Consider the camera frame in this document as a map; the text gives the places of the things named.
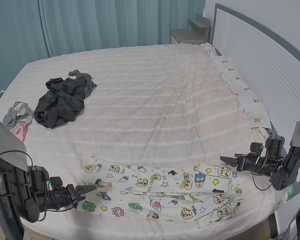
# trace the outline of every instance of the curtain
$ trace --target curtain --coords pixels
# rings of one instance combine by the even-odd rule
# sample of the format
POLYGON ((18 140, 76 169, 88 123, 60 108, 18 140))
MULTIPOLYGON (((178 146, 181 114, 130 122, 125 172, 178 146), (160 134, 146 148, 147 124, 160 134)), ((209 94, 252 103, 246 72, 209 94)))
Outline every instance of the curtain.
POLYGON ((42 58, 168 44, 203 9, 204 0, 0 0, 0 90, 42 58))

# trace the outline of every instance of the pink cloth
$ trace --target pink cloth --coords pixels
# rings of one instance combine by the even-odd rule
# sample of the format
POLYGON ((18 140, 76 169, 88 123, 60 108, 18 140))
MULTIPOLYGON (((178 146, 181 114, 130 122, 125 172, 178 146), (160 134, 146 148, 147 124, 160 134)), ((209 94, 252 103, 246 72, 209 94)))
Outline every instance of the pink cloth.
POLYGON ((25 135, 27 134, 27 123, 26 122, 18 122, 11 130, 20 141, 24 142, 25 135))

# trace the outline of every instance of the wooden nightstand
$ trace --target wooden nightstand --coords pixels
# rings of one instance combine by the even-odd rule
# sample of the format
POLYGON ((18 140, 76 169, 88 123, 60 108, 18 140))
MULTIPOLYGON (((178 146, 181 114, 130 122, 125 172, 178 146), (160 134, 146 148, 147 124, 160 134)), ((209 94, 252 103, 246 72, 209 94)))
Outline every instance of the wooden nightstand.
POLYGON ((188 19, 188 21, 195 26, 195 29, 172 29, 170 43, 200 45, 204 42, 209 42, 210 20, 200 14, 196 14, 196 19, 188 19))

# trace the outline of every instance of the bed sheet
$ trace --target bed sheet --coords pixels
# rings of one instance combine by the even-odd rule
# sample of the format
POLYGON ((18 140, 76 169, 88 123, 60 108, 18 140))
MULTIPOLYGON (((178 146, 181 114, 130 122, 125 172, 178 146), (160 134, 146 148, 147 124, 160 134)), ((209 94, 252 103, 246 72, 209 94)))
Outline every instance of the bed sheet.
MULTIPOLYGON (((64 185, 79 183, 77 167, 92 156, 181 168, 220 164, 219 156, 247 153, 252 141, 263 141, 263 129, 249 127, 207 51, 190 44, 85 51, 29 63, 0 99, 0 121, 14 101, 34 110, 47 91, 45 82, 66 78, 75 69, 91 74, 99 85, 85 99, 84 110, 74 122, 53 130, 33 121, 24 142, 34 163, 50 176, 60 176, 64 185)), ((59 239, 226 239, 266 219, 284 199, 283 192, 272 188, 258 191, 250 173, 238 176, 245 201, 237 216, 204 228, 75 210, 48 213, 43 222, 23 222, 59 239)), ((262 177, 256 183, 266 186, 262 177)))

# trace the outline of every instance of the white headboard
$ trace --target white headboard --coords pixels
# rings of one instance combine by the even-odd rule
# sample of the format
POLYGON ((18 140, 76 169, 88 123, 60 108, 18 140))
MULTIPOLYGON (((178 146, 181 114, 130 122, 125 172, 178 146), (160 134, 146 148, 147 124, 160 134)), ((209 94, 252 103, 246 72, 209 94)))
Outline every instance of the white headboard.
POLYGON ((285 137, 288 151, 300 121, 300 51, 267 27, 220 4, 215 7, 211 44, 236 65, 258 95, 276 132, 285 137))

